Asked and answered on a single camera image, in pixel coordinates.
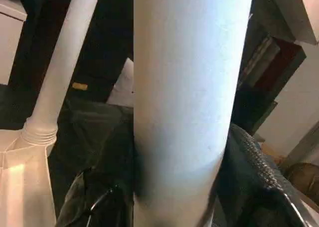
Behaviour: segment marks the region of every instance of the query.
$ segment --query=white pvc pipe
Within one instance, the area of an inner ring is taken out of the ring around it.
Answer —
[[[55,141],[57,119],[98,0],[71,0],[33,114],[17,142]]]
[[[134,5],[134,226],[196,227],[226,144],[251,0]]]

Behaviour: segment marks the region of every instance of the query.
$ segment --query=black trash bag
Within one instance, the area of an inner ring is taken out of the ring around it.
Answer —
[[[97,165],[75,178],[56,227],[133,226],[133,143],[126,120],[106,140]]]

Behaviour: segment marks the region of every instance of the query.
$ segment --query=textured black material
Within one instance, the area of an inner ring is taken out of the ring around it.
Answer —
[[[247,132],[231,125],[217,194],[228,227],[316,227],[293,186]]]

